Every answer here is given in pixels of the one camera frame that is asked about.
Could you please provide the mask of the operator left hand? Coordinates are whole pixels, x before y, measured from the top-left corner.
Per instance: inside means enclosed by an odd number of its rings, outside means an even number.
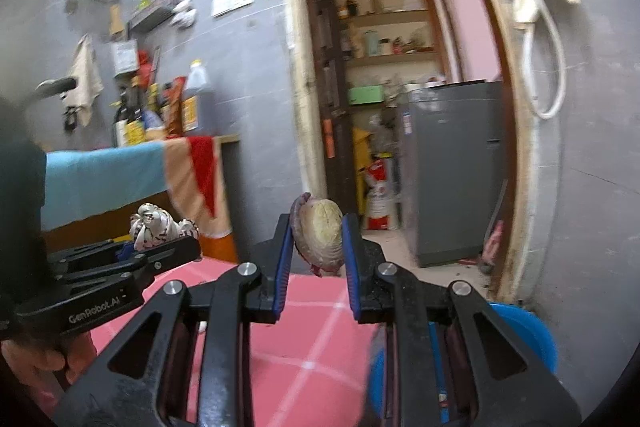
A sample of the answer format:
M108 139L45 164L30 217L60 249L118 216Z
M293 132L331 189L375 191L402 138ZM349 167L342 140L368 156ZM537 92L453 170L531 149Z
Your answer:
M3 340L1 353L9 369L26 388L27 395L44 411L58 403L51 391L49 377L62 371L66 381L73 384L96 359L96 346L90 333L83 333L67 341L65 355L60 351L40 348L15 340Z

